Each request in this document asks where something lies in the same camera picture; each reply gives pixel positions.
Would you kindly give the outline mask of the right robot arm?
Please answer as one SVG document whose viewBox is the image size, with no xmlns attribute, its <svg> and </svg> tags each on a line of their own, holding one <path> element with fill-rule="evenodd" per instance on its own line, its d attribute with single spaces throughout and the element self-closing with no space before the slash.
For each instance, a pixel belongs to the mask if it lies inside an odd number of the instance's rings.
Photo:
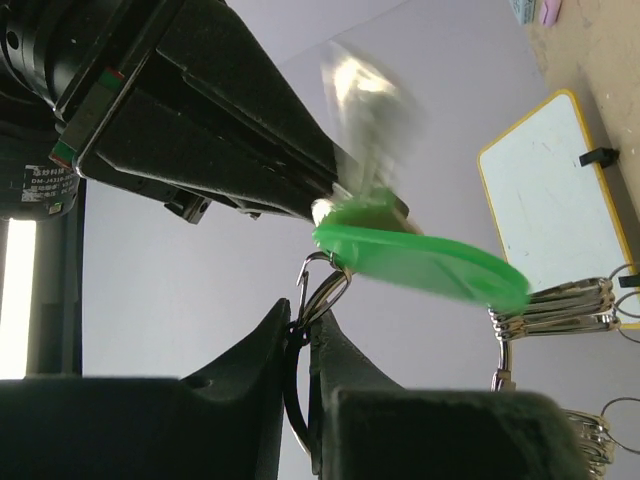
<svg viewBox="0 0 640 480">
<path fill-rule="evenodd" d="M 337 181 L 322 132 L 223 1 L 5 1 L 1 137 L 16 162 L 151 200 L 309 219 Z"/>
</svg>

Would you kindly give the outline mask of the key with green tag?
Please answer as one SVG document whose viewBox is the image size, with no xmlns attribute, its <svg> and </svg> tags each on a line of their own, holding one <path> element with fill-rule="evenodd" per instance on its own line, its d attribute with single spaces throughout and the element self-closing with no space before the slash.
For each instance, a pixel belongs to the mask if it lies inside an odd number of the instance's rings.
<svg viewBox="0 0 640 480">
<path fill-rule="evenodd" d="M 444 298 L 518 311 L 526 277 L 504 260 L 425 234 L 395 189 L 395 173 L 423 130 L 423 115 L 399 78 L 371 56 L 330 43 L 321 66 L 335 122 L 337 179 L 311 207 L 312 238 L 350 273 Z"/>
</svg>

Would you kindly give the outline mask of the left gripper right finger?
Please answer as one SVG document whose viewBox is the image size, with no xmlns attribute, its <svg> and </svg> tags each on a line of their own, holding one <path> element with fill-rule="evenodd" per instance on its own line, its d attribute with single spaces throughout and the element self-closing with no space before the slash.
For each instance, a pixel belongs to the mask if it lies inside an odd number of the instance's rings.
<svg viewBox="0 0 640 480">
<path fill-rule="evenodd" d="M 311 328 L 309 433 L 322 479 L 582 479 L 561 409 L 530 392 L 407 389 L 331 313 Z"/>
</svg>

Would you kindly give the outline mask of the keyring with tagged keys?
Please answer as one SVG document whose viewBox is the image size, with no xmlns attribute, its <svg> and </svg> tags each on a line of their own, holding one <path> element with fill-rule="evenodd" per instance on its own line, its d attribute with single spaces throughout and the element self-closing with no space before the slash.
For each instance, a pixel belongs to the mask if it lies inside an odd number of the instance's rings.
<svg viewBox="0 0 640 480">
<path fill-rule="evenodd" d="M 306 298 L 308 288 L 308 265 L 315 260 L 334 263 L 334 256 L 322 251 L 310 254 L 303 262 L 297 284 L 301 287 L 297 319 L 287 326 L 285 347 L 284 405 L 288 420 L 303 450 L 312 458 L 318 453 L 300 409 L 297 371 L 299 353 L 310 343 L 310 330 L 321 316 L 346 292 L 352 282 L 352 273 L 334 266 L 331 273 L 315 290 L 310 299 Z M 529 297 L 529 304 L 521 313 L 499 313 L 488 310 L 495 336 L 500 345 L 498 367 L 494 373 L 491 390 L 513 391 L 512 343 L 521 338 L 576 335 L 587 333 L 619 332 L 622 328 L 619 315 L 621 304 L 639 293 L 639 274 L 625 270 L 637 267 L 637 262 L 627 263 L 614 269 L 606 277 L 592 277 L 563 283 Z M 637 455 L 638 450 L 623 445 L 610 433 L 609 423 L 604 413 L 609 406 L 622 402 L 615 398 L 602 407 L 597 415 L 576 410 L 565 410 L 579 440 L 579 446 L 587 459 L 588 472 L 592 479 L 605 477 L 607 467 L 614 461 L 617 447 Z"/>
</svg>

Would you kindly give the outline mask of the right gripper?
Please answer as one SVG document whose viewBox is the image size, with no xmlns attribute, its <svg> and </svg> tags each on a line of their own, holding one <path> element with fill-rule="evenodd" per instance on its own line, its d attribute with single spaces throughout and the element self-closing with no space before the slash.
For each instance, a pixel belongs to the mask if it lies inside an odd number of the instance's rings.
<svg viewBox="0 0 640 480">
<path fill-rule="evenodd" d="M 334 143 L 247 25 L 221 1 L 180 5 L 2 2 L 3 219 L 62 217 L 85 179 L 183 217 L 218 202 L 308 219 L 330 194 Z M 134 86 L 163 34 L 188 84 Z"/>
</svg>

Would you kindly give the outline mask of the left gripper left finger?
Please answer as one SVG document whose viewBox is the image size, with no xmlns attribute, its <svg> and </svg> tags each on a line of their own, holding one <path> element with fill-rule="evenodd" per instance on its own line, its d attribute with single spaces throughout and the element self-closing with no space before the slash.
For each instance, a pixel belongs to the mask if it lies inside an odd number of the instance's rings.
<svg viewBox="0 0 640 480">
<path fill-rule="evenodd" d="M 182 378 L 35 376 L 1 384 L 5 479 L 274 479 L 283 428 L 277 301 Z"/>
</svg>

